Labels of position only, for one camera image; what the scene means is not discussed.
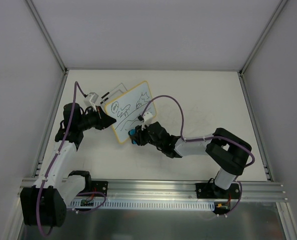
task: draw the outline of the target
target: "white tabletop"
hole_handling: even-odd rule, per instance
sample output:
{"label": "white tabletop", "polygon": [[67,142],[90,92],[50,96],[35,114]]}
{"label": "white tabletop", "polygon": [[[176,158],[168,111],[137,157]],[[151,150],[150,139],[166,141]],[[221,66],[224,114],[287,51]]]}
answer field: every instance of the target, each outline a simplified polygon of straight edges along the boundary
{"label": "white tabletop", "polygon": [[[70,70],[59,103],[42,168],[50,163],[55,135],[63,119],[63,106],[73,100],[74,82],[83,91],[100,96],[123,83],[127,89],[146,80],[152,96],[170,95],[183,108],[185,137],[200,137],[225,128],[252,146],[255,163],[246,168],[241,181],[266,181],[266,174],[253,132],[250,116],[236,72],[151,71],[151,70]],[[83,96],[77,91],[76,102],[85,109]],[[154,101],[159,121],[171,135],[179,135],[181,114],[171,99]],[[209,156],[168,158],[154,146],[137,146],[127,141],[119,144],[112,128],[94,128],[84,132],[80,147],[67,167],[87,170],[92,178],[134,180],[208,180],[220,167]]]}

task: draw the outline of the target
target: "white wall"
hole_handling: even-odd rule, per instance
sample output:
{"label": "white wall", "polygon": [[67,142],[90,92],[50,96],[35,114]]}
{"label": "white wall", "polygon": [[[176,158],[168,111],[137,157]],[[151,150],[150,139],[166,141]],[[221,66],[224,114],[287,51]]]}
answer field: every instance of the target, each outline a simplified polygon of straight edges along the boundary
{"label": "white wall", "polygon": [[0,238],[62,72],[23,0],[0,1]]}
{"label": "white wall", "polygon": [[34,0],[68,68],[242,68],[280,0]]}
{"label": "white wall", "polygon": [[297,0],[291,0],[246,71],[247,89],[275,180],[297,223]]}

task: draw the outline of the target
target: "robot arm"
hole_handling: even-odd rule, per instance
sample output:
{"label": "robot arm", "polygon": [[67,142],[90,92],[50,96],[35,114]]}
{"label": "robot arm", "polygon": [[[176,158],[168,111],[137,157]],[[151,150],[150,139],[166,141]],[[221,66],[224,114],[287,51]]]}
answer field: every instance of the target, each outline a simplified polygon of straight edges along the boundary
{"label": "robot arm", "polygon": [[91,128],[103,130],[116,122],[116,120],[104,113],[100,106],[90,106],[85,112],[79,104],[75,103],[72,121],[68,128],[69,118],[72,110],[72,103],[64,106],[63,118],[60,128],[55,136],[55,146],[51,159],[53,163],[48,174],[45,168],[39,175],[32,187],[24,187],[21,194],[21,206],[25,225],[37,225],[36,206],[40,188],[43,189],[39,204],[40,222],[42,226],[60,227],[65,220],[67,206],[72,199],[80,192],[91,192],[92,179],[88,171],[73,171],[69,174],[67,181],[64,173],[83,140],[83,131]]}
{"label": "robot arm", "polygon": [[239,144],[251,151],[252,147],[239,137],[224,128],[217,128],[213,134],[203,137],[187,138],[170,135],[159,122],[138,125],[129,131],[133,144],[144,146],[151,144],[169,158],[182,158],[188,155],[209,155],[221,167],[214,182],[213,193],[218,198],[224,198],[226,190],[232,182],[242,175],[247,165],[249,154],[236,146]]}

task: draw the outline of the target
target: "small whiteboard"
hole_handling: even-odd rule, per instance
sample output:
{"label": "small whiteboard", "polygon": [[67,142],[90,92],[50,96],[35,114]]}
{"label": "small whiteboard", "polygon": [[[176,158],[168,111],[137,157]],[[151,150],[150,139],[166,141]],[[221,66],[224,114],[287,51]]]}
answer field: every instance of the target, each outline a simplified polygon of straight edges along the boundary
{"label": "small whiteboard", "polygon": [[[142,124],[138,120],[138,116],[142,114],[150,100],[152,100],[152,94],[149,84],[147,81],[143,81],[105,105],[106,114],[116,119],[116,123],[112,127],[120,144],[130,139],[129,131],[131,129]],[[146,111],[154,117],[156,116],[154,102],[148,106]]]}

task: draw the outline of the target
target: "yellow whiteboard border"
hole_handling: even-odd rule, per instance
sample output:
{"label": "yellow whiteboard border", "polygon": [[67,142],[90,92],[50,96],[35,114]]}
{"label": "yellow whiteboard border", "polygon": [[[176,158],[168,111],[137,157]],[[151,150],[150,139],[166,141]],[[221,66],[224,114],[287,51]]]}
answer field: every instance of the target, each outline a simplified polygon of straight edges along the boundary
{"label": "yellow whiteboard border", "polygon": [[[130,91],[132,91],[133,89],[137,88],[138,86],[142,85],[143,83],[147,83],[149,93],[150,93],[150,95],[151,95],[151,97],[152,97],[152,99],[153,99],[153,95],[152,95],[152,92],[151,92],[150,85],[149,85],[148,81],[142,81],[142,82],[140,82],[139,84],[137,84],[136,86],[132,87],[130,90],[124,92],[121,96],[118,96],[117,98],[115,98],[115,99],[113,99],[112,101],[110,101],[110,102],[108,102],[107,104],[105,104],[105,106],[104,106],[105,113],[108,114],[107,106],[108,106],[109,104],[115,102],[117,99],[119,99],[120,97],[124,96],[125,94],[127,94],[127,93],[130,92]],[[155,107],[154,101],[153,101],[151,104],[153,104],[154,109],[155,109],[155,115],[153,116],[153,118],[155,118],[155,117],[157,116],[157,113],[158,113],[158,112],[157,112],[157,109],[156,109],[156,107]],[[113,125],[112,125],[112,129],[113,129],[113,132],[114,132],[115,137],[116,137],[116,139],[117,139],[117,141],[118,141],[119,144],[124,144],[124,143],[128,140],[128,139],[126,139],[125,141],[120,142],[119,137],[118,137],[118,134],[117,134],[117,132],[115,131]]]}

